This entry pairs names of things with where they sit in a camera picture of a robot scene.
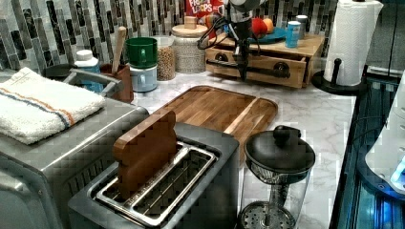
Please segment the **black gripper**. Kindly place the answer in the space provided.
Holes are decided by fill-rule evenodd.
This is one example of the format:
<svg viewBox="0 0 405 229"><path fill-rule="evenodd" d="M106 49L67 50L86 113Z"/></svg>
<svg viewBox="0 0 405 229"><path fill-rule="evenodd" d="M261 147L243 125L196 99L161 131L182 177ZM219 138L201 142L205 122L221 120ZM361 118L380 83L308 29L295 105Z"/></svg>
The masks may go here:
<svg viewBox="0 0 405 229"><path fill-rule="evenodd" d="M246 81L248 67L247 40L251 35L252 12L260 6L260 0L227 0L227 13L230 20L230 31L235 40L235 55L238 71Z"/></svg>

